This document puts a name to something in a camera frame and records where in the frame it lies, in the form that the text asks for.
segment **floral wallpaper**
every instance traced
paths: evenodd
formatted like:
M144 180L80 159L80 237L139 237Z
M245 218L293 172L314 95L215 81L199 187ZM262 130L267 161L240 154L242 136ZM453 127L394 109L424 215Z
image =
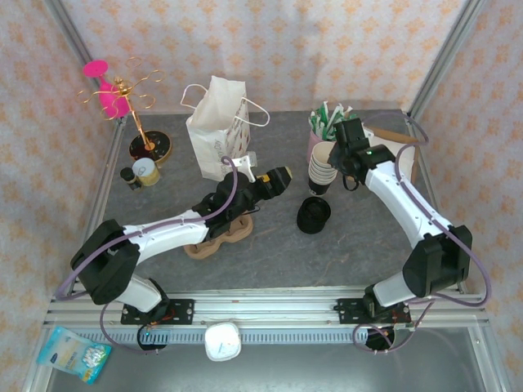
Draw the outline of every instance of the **floral wallpaper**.
M523 7L490 0L422 115L440 208L464 222L494 286L487 308L514 390L523 385ZM471 267L473 290L484 285Z
M190 83L247 82L268 110L408 110L465 0L64 0L91 54L127 75L130 56L168 77L141 86L181 113ZM192 103L200 91L190 94Z
M52 293L81 242L112 127L41 0L0 7L1 390L21 390Z

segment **paper bag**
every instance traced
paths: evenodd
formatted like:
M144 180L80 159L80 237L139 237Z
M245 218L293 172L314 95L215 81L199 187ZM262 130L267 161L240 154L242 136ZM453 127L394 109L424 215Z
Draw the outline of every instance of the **paper bag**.
M205 90L205 96L196 107L183 103L187 89L192 86ZM266 113L265 124L249 122L247 103ZM202 177L216 181L223 180L231 171L230 167L221 162L223 156L240 158L247 152L251 138L249 124L264 127L270 121L266 110L247 99L245 82L216 76L212 76L208 90L199 84L187 86L180 104L194 109L186 126Z

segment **snack bag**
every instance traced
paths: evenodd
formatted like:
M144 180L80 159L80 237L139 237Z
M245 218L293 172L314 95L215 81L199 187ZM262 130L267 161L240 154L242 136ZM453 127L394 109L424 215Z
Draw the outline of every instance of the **snack bag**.
M56 327L37 362L76 374L82 381L92 384L104 367L110 351L110 345L95 343L63 327Z

